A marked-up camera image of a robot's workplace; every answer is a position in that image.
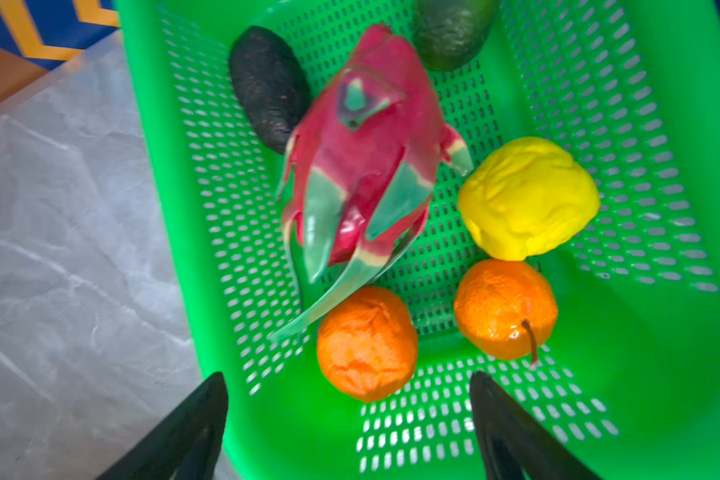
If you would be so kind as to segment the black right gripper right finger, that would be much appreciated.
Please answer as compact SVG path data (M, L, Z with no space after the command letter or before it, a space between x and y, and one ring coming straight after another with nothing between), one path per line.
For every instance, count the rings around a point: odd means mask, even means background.
M475 372L469 383L473 424L488 479L596 479L493 378Z

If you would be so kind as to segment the green plastic mesh basket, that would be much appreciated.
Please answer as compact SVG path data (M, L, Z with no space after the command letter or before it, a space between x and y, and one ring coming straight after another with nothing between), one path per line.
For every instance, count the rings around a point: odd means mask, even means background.
M244 479L481 479L469 379L491 375L604 479L720 479L720 16L712 1L505 1L482 52L432 73L476 161L520 137L569 150L597 217L533 259L560 316L540 365L487 356L452 302L484 258L442 167L426 227L379 280L419 334L411 382L366 404L330 385L316 333L271 334L325 291L296 290L275 196L282 159L233 95L247 27L276 32L319 92L363 31L409 36L410 1L119 1L187 319L224 375L225 453Z

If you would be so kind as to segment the pink dragon fruit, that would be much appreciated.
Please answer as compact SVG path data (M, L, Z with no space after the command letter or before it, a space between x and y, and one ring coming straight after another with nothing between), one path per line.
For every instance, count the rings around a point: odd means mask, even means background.
M368 27L290 135L279 184L292 192L283 240L302 250L290 268L309 284L334 265L342 272L273 340L324 317L405 253L426 223L441 165L463 176L475 167L413 46L385 24Z

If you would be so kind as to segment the green avocado fruit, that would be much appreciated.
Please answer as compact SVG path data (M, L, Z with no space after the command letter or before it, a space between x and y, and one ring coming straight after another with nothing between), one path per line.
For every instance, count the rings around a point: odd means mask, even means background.
M413 8L413 45L429 70L453 71L483 48L498 15L494 0L420 0Z

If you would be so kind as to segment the dark purple black fruit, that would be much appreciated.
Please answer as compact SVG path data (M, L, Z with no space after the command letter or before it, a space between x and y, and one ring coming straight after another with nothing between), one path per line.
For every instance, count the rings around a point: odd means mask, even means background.
M232 88L261 142L284 154L312 103L306 75L292 48L273 31L247 28L228 57Z

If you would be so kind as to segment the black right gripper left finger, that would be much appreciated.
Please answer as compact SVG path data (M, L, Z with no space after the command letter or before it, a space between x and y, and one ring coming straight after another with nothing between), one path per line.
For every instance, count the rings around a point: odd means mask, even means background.
M228 412L224 376L215 372L101 479L211 479Z

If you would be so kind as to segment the yellow lemon fruit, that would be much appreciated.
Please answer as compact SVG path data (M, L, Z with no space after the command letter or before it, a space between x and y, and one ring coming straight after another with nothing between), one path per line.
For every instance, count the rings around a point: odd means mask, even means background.
M523 261L583 230L599 212L600 197L591 175L568 151L524 137L482 162L461 187L457 206L488 256Z

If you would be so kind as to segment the orange persimmon with stem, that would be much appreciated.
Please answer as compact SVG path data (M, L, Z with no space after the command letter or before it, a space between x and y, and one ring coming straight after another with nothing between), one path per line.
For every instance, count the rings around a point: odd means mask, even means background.
M467 271L453 312L460 332L484 353L505 361L529 355L532 364L558 319L554 293L541 273L522 261L497 259Z

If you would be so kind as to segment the orange mandarin fruit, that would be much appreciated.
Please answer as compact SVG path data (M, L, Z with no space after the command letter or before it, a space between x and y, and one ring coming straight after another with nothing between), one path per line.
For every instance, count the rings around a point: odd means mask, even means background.
M413 377L418 335L393 292L363 287L329 312L318 329L317 361L336 389L363 402L383 400Z

